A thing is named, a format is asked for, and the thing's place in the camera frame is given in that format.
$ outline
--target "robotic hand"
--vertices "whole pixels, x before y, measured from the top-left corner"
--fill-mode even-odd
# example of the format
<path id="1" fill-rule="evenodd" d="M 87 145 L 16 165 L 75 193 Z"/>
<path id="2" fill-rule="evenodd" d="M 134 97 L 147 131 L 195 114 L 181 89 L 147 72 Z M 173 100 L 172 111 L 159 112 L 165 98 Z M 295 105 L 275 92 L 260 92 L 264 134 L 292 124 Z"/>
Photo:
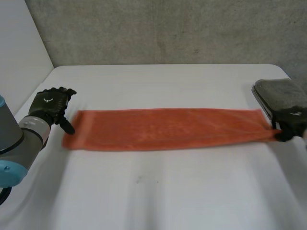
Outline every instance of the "robotic hand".
<path id="1" fill-rule="evenodd" d="M 27 175 L 38 153 L 47 143 L 53 124 L 68 134 L 74 128 L 64 117 L 68 102 L 76 94 L 72 89 L 52 88 L 37 93 L 29 115 L 17 123 L 0 96 L 0 205 L 13 186 Z"/>

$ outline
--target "gray concrete wall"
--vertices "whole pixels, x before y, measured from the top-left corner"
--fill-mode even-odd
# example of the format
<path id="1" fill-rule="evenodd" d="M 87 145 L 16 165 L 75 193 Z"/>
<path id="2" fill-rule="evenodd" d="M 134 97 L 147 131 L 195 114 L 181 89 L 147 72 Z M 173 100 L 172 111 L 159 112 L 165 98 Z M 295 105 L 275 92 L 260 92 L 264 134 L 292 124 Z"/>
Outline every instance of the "gray concrete wall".
<path id="1" fill-rule="evenodd" d="M 54 66 L 271 63 L 307 74 L 306 0 L 26 0 Z"/>

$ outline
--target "towel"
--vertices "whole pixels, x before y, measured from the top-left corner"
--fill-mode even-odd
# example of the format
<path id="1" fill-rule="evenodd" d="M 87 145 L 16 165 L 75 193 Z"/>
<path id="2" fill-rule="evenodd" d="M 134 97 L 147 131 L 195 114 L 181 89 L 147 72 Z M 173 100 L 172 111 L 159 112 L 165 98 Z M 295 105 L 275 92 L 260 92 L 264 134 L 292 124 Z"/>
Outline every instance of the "towel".
<path id="1" fill-rule="evenodd" d="M 253 93 L 272 120 L 273 128 L 282 130 L 275 136 L 278 141 L 303 137 L 307 129 L 307 95 L 290 79 L 259 80 Z"/>
<path id="2" fill-rule="evenodd" d="M 146 151 L 202 148 L 270 141 L 278 130 L 261 110 L 139 109 L 78 111 L 74 135 L 65 134 L 70 150 Z"/>

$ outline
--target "logo on robotic hand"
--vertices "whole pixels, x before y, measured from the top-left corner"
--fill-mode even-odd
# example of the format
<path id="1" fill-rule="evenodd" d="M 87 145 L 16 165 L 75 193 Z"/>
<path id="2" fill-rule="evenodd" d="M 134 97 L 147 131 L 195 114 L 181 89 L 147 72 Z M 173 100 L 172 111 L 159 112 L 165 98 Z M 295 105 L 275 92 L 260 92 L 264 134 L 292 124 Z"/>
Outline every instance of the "logo on robotic hand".
<path id="1" fill-rule="evenodd" d="M 51 98 L 50 100 L 47 100 L 47 99 L 44 98 L 44 101 L 45 101 L 46 103 L 51 102 L 52 100 L 53 100 L 53 98 Z"/>

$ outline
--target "orange towel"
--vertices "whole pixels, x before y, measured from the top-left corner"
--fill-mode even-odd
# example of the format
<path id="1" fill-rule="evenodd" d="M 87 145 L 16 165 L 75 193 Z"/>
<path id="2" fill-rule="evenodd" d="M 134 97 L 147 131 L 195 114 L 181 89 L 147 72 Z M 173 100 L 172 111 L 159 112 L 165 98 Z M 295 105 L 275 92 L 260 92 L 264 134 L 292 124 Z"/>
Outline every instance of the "orange towel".
<path id="1" fill-rule="evenodd" d="M 274 140 L 278 130 L 261 110 L 140 109 L 78 111 L 74 135 L 63 147 L 77 150 L 174 150 Z"/>

